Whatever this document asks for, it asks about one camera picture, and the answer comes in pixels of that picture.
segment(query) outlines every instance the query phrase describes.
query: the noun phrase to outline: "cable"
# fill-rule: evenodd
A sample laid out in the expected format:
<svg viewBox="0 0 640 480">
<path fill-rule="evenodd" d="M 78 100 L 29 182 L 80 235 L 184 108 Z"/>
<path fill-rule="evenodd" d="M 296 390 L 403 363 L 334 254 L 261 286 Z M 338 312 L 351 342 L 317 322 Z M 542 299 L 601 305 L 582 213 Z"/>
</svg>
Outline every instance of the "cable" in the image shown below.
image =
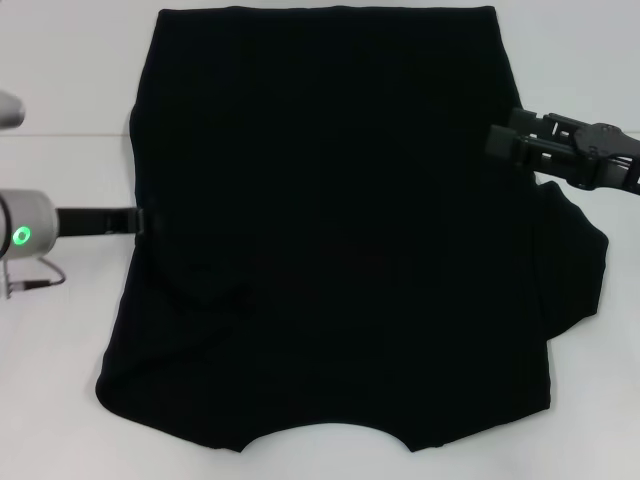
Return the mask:
<svg viewBox="0 0 640 480">
<path fill-rule="evenodd" d="M 62 285 L 66 280 L 67 276 L 62 271 L 60 267 L 58 267 L 55 263 L 47 260 L 46 258 L 38 258 L 38 261 L 43 265 L 46 265 L 51 270 L 56 272 L 60 278 L 58 280 L 25 280 L 22 282 L 12 282 L 10 283 L 10 290 L 12 292 L 24 292 L 27 290 L 34 290 L 36 288 L 46 288 L 46 287 L 54 287 L 56 285 Z"/>
<path fill-rule="evenodd" d="M 64 274 L 62 269 L 59 266 L 57 266 L 55 263 L 53 263 L 51 260 L 47 260 L 46 258 L 42 257 L 42 258 L 39 258 L 38 261 L 46 265 L 47 267 L 49 267 L 54 272 L 56 272 L 60 277 L 59 280 L 56 280 L 55 282 L 51 282 L 52 287 L 54 285 L 62 285 L 64 282 L 67 281 L 67 276 Z"/>
</svg>

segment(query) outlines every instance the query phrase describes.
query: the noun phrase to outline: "white background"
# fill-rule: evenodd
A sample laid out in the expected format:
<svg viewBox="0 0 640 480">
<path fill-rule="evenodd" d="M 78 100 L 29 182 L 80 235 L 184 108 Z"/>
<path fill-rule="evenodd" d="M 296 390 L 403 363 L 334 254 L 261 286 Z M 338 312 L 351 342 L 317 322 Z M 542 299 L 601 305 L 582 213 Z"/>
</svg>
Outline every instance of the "white background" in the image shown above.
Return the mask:
<svg viewBox="0 0 640 480">
<path fill-rule="evenodd" d="M 0 88 L 26 101 L 28 119 L 0 136 L 0 186 L 44 190 L 58 206 L 130 205 L 126 122 L 157 11 L 225 5 L 2 1 Z M 526 108 L 640 131 L 640 4 L 509 0 L 496 6 Z M 178 440 L 108 413 L 93 392 L 132 238 L 65 239 L 50 255 L 67 271 L 65 285 L 0 301 L 0 478 L 637 480 L 640 198 L 560 183 L 611 245 L 600 314 L 551 342 L 550 411 L 415 454 L 387 434 L 345 425 L 276 433 L 242 454 Z M 28 261 L 12 270 L 16 279 L 45 273 Z"/>
</svg>

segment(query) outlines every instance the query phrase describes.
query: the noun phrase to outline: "black t-shirt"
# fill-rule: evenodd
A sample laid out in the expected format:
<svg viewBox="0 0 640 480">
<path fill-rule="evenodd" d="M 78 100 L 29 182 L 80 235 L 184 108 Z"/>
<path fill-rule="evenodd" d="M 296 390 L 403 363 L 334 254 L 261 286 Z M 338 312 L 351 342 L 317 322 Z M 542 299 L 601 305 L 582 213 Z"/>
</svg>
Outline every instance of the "black t-shirt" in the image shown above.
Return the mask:
<svg viewBox="0 0 640 480">
<path fill-rule="evenodd" d="M 411 450 L 549 407 L 606 237 L 486 158 L 492 8 L 162 11 L 131 116 L 137 245 L 97 394 L 215 448 L 341 422 Z"/>
</svg>

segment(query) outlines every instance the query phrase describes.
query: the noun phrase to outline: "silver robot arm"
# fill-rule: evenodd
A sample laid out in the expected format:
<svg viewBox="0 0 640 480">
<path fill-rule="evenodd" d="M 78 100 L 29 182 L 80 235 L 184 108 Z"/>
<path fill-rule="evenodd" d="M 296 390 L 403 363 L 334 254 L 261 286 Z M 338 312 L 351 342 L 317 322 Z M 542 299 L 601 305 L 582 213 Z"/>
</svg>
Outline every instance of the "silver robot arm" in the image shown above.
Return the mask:
<svg viewBox="0 0 640 480">
<path fill-rule="evenodd" d="M 15 96 L 0 91 L 0 130 L 17 128 L 24 121 L 25 108 Z M 64 272 L 43 257 L 59 237 L 86 235 L 142 234 L 142 210 L 56 208 L 51 200 L 36 190 L 0 188 L 0 298 L 12 292 L 60 285 Z M 34 258 L 60 277 L 58 280 L 11 282 L 9 260 Z"/>
</svg>

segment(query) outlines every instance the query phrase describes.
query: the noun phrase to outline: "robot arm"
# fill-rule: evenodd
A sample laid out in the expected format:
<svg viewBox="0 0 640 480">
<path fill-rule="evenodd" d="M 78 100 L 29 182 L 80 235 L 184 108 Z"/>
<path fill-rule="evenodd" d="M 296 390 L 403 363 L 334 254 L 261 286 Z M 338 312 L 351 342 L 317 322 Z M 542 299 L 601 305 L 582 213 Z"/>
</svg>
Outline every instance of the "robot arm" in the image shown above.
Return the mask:
<svg viewBox="0 0 640 480">
<path fill-rule="evenodd" d="M 514 109 L 508 128 L 491 127 L 486 153 L 583 190 L 608 187 L 640 195 L 640 141 L 606 123 L 555 114 L 537 118 Z"/>
<path fill-rule="evenodd" d="M 16 128 L 24 121 L 22 102 L 0 91 L 0 130 Z M 4 293 L 49 287 L 64 282 L 64 272 L 44 259 L 59 237 L 136 234 L 144 232 L 143 212 L 138 208 L 56 208 L 42 192 L 0 189 L 0 262 Z M 54 270 L 60 279 L 11 282 L 8 261 L 36 258 Z"/>
</svg>

